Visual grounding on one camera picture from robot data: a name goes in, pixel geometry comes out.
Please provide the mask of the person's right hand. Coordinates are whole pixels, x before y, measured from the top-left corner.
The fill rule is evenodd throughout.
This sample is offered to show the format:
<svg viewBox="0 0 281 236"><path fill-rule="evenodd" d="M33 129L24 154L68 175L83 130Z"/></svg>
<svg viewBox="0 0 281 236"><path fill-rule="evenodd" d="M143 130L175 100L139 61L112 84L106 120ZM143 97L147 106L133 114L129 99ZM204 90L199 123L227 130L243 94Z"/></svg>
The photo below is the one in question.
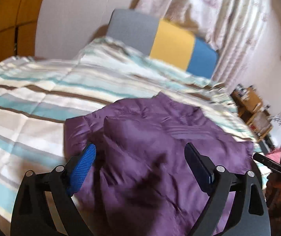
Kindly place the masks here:
<svg viewBox="0 0 281 236"><path fill-rule="evenodd" d="M281 202L281 176L277 173L270 173L267 177L265 198L268 208Z"/></svg>

